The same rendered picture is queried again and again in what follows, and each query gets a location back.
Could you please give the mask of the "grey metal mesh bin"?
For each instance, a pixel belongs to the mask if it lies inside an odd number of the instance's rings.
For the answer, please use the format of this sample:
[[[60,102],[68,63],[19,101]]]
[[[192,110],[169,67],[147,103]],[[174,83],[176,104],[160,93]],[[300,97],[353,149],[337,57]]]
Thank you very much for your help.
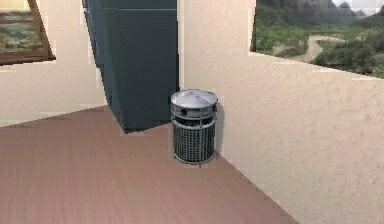
[[[217,96],[187,89],[171,96],[173,155],[180,162],[201,165],[215,153]]]

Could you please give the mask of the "dark blue-grey fridge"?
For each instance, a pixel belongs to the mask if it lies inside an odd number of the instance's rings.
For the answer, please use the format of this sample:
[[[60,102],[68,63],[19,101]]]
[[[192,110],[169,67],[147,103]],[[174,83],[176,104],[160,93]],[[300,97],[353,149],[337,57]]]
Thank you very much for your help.
[[[96,68],[122,131],[170,122],[179,87],[178,0],[81,0]]]

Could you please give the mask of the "frameless landscape window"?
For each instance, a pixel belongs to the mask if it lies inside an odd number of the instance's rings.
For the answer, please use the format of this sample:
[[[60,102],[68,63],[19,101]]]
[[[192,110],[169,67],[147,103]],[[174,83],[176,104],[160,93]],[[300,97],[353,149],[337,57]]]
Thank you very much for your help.
[[[384,0],[256,0],[250,50],[384,79]]]

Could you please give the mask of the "brown framed window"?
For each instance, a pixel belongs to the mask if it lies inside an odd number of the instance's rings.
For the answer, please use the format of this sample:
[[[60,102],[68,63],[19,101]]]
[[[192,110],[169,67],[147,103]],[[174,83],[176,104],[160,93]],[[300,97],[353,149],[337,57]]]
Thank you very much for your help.
[[[0,66],[54,61],[38,0],[0,0]]]

